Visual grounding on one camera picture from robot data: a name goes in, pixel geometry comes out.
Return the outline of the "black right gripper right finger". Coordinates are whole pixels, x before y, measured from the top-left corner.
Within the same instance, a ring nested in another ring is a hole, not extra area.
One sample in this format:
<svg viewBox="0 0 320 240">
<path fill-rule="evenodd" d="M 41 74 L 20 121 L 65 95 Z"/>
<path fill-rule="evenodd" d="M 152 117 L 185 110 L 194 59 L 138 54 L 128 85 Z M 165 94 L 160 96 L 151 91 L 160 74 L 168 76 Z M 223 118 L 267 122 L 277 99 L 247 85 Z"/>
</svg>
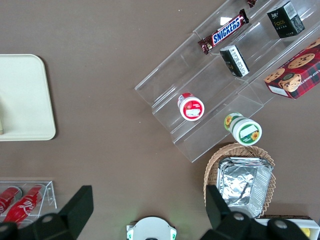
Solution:
<svg viewBox="0 0 320 240">
<path fill-rule="evenodd" d="M 231 211 L 214 185 L 206 186 L 206 213 L 211 229 L 202 240 L 249 240 L 252 221 L 244 213 Z"/>
</svg>

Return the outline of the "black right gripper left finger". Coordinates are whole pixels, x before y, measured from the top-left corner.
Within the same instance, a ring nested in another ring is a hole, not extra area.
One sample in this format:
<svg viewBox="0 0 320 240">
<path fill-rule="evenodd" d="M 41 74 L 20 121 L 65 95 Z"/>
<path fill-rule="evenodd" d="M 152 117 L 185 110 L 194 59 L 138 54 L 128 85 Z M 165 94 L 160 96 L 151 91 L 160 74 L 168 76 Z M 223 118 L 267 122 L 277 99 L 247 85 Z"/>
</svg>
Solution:
<svg viewBox="0 0 320 240">
<path fill-rule="evenodd" d="M 34 240 L 76 240 L 94 210 L 93 188 L 83 185 L 58 213 L 48 213 L 32 224 Z"/>
</svg>

